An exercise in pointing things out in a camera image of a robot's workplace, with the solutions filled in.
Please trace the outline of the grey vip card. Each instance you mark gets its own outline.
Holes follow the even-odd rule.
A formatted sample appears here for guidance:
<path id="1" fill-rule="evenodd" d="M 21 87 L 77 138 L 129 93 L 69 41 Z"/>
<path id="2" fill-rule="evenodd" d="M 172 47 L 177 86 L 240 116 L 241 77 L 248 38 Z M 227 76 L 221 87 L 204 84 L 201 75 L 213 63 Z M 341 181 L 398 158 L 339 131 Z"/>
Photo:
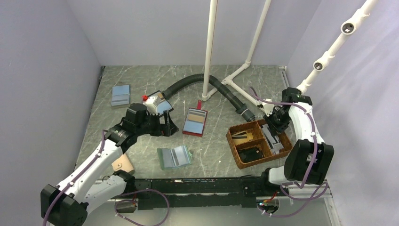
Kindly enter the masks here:
<path id="1" fill-rule="evenodd" d="M 184 152 L 180 152 L 180 151 L 176 152 L 176 151 L 172 150 L 171 153 L 172 153 L 172 159 L 174 161 L 175 167 L 179 167 L 185 163 L 186 158 L 185 158 Z"/>

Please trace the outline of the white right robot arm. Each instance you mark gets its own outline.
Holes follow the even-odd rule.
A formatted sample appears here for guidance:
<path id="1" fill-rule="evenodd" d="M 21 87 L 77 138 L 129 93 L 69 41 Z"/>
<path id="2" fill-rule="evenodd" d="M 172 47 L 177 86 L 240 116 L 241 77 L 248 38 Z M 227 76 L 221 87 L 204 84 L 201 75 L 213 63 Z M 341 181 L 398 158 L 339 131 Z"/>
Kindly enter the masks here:
<path id="1" fill-rule="evenodd" d="M 318 132 L 313 118 L 312 101 L 299 89 L 282 91 L 282 101 L 276 102 L 269 116 L 264 119 L 273 136 L 281 135 L 292 124 L 296 142 L 282 167 L 268 170 L 268 177 L 261 180 L 259 189 L 264 195 L 271 195 L 278 185 L 295 183 L 321 185 L 326 177 L 334 155 L 334 148 L 327 145 Z"/>

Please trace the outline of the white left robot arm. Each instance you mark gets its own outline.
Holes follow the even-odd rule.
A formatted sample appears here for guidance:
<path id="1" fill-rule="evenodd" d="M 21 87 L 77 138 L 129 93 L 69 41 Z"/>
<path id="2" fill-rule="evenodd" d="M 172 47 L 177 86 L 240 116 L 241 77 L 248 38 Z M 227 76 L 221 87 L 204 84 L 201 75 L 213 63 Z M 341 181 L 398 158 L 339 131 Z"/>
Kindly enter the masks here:
<path id="1" fill-rule="evenodd" d="M 67 178 L 56 186 L 46 185 L 40 193 L 42 224 L 81 226 L 87 216 L 109 199 L 128 198 L 139 193 L 135 177 L 123 170 L 115 171 L 106 181 L 97 179 L 133 146 L 139 136 L 170 137 L 178 131 L 169 111 L 151 112 L 147 105 L 133 103 L 121 121 L 102 131 L 99 146 Z"/>

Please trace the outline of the green card holder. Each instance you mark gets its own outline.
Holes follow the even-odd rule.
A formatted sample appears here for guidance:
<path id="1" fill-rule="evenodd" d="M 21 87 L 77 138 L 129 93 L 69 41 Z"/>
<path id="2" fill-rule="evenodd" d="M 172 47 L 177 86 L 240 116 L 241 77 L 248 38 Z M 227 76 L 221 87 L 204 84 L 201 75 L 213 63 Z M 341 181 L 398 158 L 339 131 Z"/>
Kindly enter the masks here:
<path id="1" fill-rule="evenodd" d="M 157 154 L 162 170 L 177 169 L 192 164 L 192 154 L 186 145 L 175 148 L 158 148 Z"/>

